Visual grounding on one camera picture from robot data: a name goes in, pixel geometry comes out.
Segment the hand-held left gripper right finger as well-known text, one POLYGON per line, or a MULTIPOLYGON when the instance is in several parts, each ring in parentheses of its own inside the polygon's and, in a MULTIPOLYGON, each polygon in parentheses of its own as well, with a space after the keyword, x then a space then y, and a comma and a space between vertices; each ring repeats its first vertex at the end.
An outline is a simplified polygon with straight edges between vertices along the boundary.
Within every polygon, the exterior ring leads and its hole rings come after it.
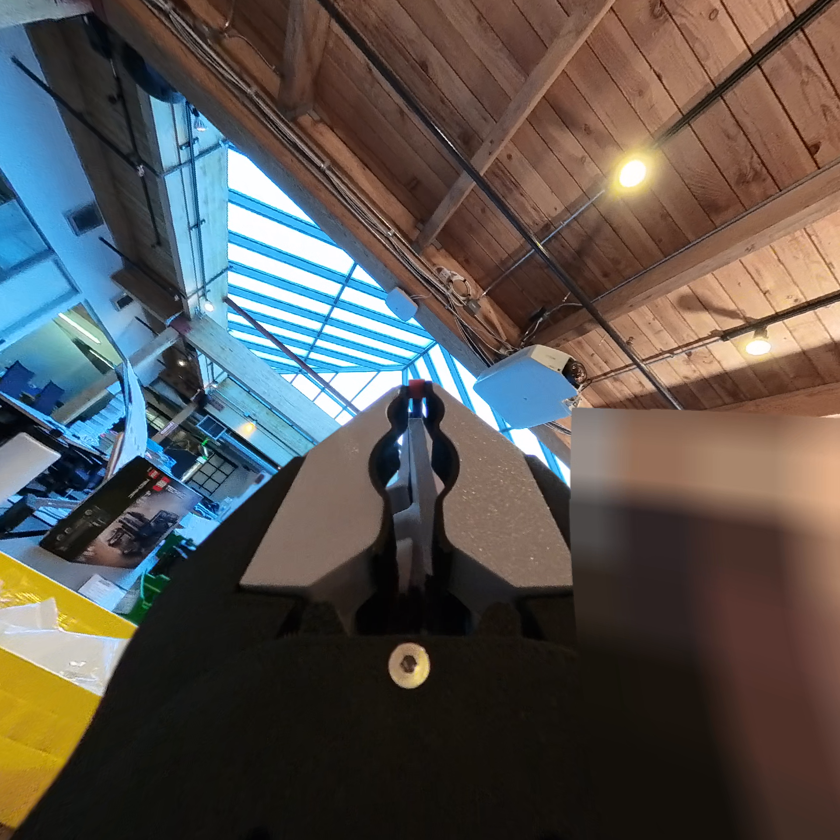
POLYGON ((428 631, 468 631, 497 604, 573 595, 556 476, 434 384, 420 384, 420 585, 428 631))

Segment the yellow plastic bin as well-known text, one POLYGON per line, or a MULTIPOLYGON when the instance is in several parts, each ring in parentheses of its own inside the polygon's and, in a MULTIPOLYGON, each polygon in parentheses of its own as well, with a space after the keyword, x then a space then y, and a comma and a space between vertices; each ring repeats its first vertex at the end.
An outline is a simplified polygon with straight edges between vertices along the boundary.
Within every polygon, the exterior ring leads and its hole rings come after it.
MULTIPOLYGON (((53 597, 59 627, 130 640, 135 625, 2 554, 1 610, 53 597)), ((66 764, 102 696, 1 649, 1 822, 16 828, 66 764)))

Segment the black toy set box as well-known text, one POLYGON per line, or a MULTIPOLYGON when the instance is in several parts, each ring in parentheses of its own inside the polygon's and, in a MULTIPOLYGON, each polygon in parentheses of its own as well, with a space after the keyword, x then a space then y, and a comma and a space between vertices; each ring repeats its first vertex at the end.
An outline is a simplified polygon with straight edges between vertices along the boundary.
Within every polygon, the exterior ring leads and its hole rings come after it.
POLYGON ((65 561, 134 569, 201 499, 146 458, 133 458, 38 545, 65 561))

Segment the clear plastic bag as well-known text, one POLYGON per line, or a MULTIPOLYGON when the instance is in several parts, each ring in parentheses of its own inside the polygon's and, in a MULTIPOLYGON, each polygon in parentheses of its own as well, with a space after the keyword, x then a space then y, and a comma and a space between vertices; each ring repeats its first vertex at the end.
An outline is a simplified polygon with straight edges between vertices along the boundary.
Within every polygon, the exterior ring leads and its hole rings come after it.
POLYGON ((60 628, 53 597, 1 610, 2 650, 99 697, 129 642, 60 628))

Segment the long black ceiling pipe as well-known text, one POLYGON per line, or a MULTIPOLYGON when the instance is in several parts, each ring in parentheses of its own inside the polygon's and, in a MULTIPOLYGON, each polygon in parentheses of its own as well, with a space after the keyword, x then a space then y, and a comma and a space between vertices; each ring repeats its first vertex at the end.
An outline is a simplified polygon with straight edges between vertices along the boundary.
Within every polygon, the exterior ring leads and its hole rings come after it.
POLYGON ((485 177, 478 173, 477 169, 471 164, 465 155, 461 152, 459 147, 455 145, 447 136, 446 132, 437 125, 433 118, 426 112, 422 104, 415 99, 414 95, 403 85, 399 77, 384 63, 384 61, 373 51, 373 48, 368 45, 361 34, 351 25, 350 21, 343 15, 342 12, 330 1, 319 1, 318 4, 330 16, 331 20, 338 26, 339 31, 347 36, 351 44, 357 48, 362 57, 367 60, 376 73, 383 79, 383 81, 394 91, 402 104, 407 107, 408 111, 416 117, 434 139, 439 142, 446 153, 458 164, 461 171, 468 176, 468 184, 477 186, 490 200, 491 204, 504 216, 509 224, 516 230, 518 235, 529 245, 532 251, 541 258, 544 265, 549 272, 555 276, 557 281, 565 287, 565 289, 580 303, 580 308, 586 311, 595 324, 601 328, 605 334, 616 344, 625 356, 631 361, 632 365, 642 374, 642 376, 655 388, 655 390, 666 400, 666 402, 677 410, 682 410, 684 407, 672 394, 672 392, 665 386, 663 382, 657 378, 654 372, 650 370, 648 365, 639 357, 634 350, 627 344, 627 342, 614 330, 603 315, 597 310, 595 304, 590 300, 574 281, 568 273, 556 262, 550 253, 541 245, 541 243, 532 235, 530 229, 522 222, 520 217, 509 207, 505 200, 497 193, 497 191, 487 182, 485 177))

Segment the black lighting track rail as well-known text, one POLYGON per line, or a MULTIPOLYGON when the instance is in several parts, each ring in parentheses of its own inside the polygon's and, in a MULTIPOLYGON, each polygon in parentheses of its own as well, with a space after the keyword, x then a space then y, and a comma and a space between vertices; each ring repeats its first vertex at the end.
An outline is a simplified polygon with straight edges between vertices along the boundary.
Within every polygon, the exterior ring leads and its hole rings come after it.
POLYGON ((761 318, 757 321, 743 324, 740 327, 721 332, 717 339, 719 341, 733 341, 748 333, 755 333, 761 329, 768 328, 776 323, 785 322, 801 315, 819 311, 839 303, 839 292, 834 292, 817 299, 806 301, 792 308, 776 312, 768 317, 761 318))
POLYGON ((734 89, 750 73, 759 68, 764 61, 771 58, 778 50, 785 46, 795 35, 804 32, 805 28, 815 22, 837 1, 814 1, 805 10, 796 14, 789 24, 783 26, 775 35, 766 41, 758 50, 745 59, 732 72, 725 76, 713 88, 697 100, 688 111, 682 113, 668 127, 659 131, 648 148, 656 151, 666 142, 675 137, 680 131, 690 126, 712 105, 734 89))

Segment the green plastic bin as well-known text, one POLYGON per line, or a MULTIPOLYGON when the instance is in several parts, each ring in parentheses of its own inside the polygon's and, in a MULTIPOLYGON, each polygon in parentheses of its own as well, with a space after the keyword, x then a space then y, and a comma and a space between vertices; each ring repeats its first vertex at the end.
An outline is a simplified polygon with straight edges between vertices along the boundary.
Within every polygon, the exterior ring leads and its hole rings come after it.
POLYGON ((140 625, 152 605, 172 579, 174 571, 196 550, 193 539, 173 533, 161 544, 152 567, 143 572, 135 585, 115 607, 115 613, 140 625))

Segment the white flat panel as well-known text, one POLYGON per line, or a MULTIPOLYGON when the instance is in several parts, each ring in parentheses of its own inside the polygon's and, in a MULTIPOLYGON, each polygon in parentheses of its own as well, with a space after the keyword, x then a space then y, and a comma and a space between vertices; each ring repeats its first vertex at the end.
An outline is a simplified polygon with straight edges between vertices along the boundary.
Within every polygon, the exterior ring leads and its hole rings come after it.
POLYGON ((58 444, 35 433, 19 433, 1 445, 1 503, 15 496, 61 456, 58 444))

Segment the bright ceiling spotlight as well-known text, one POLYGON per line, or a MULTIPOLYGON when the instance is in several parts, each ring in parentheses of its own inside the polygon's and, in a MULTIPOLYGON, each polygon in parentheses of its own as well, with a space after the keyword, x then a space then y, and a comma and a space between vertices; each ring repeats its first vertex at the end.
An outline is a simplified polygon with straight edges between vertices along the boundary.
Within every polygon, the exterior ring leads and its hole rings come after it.
POLYGON ((628 154, 616 164, 611 189, 616 194, 637 193, 645 189, 654 173, 655 163, 651 154, 628 154))

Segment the white bent sheet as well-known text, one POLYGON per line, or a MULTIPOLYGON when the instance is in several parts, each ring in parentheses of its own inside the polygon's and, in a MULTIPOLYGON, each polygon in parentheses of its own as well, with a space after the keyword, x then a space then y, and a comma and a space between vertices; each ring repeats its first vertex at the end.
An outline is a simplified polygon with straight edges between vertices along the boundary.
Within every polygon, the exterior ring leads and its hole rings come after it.
POLYGON ((148 427, 142 384, 131 365, 125 360, 116 369, 125 408, 123 430, 115 440, 108 460, 105 480, 110 480, 131 460, 145 456, 148 446, 148 427))

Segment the black round ceiling fixture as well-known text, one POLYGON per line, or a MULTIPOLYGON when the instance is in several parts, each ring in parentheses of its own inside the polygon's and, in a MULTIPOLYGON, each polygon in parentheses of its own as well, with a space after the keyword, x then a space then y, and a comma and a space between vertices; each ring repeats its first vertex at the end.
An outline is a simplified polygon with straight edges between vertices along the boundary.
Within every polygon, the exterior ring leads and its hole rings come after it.
POLYGON ((122 43, 121 59, 134 83, 151 98, 169 104, 184 101, 183 95, 127 42, 122 43))

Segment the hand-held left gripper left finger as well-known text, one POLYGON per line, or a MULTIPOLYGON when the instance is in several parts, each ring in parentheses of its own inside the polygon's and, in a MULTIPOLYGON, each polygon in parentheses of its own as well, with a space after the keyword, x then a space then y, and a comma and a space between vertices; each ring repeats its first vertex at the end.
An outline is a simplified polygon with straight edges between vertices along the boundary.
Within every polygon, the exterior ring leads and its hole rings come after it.
POLYGON ((244 590, 331 604, 353 630, 375 593, 375 559, 393 560, 387 487, 409 403, 405 385, 392 388, 307 454, 240 578, 244 590))

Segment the glass skylight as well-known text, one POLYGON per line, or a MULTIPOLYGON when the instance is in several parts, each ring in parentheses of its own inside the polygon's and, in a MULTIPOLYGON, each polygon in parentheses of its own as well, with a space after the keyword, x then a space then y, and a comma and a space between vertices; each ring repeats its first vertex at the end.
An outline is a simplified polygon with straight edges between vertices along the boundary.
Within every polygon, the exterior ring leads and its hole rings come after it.
MULTIPOLYGON (((403 322, 385 291, 251 160, 227 151, 227 294, 358 408, 412 379, 441 385, 567 484, 568 456, 510 427, 477 394, 476 377, 416 320, 403 322)), ((233 310, 231 334, 339 424, 351 414, 233 310)))

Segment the red diagonal rod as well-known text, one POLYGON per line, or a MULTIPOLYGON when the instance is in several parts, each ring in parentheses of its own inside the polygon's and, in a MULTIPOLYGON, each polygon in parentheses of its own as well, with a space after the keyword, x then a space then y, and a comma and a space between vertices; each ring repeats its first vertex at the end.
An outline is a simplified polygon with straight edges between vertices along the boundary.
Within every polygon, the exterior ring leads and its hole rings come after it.
POLYGON ((335 387, 332 386, 330 382, 325 380, 318 372, 316 372, 312 367, 303 360, 299 355, 293 352, 288 346, 286 346, 280 339, 271 331, 266 329, 260 322, 258 322, 255 318, 247 313, 242 307, 240 307, 235 301, 233 301, 229 296, 224 296, 224 302, 231 308, 240 318, 245 320, 245 322, 255 330, 259 335, 261 335, 265 340, 269 341, 272 345, 276 346, 280 352, 286 355, 291 361, 295 362, 295 364, 301 369, 301 371, 313 382, 316 382, 322 390, 327 392, 331 395, 331 397, 338 402, 345 410, 347 410, 351 415, 355 416, 361 413, 361 410, 354 405, 350 399, 342 395, 335 387))

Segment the grey wall vent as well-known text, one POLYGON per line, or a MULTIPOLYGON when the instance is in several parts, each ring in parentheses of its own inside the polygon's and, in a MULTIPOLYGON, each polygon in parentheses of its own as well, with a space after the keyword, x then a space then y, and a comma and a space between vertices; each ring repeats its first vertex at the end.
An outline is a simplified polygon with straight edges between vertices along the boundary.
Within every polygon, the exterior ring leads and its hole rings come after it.
POLYGON ((104 225, 104 219, 95 201, 72 208, 64 213, 64 217, 77 237, 84 236, 104 225))

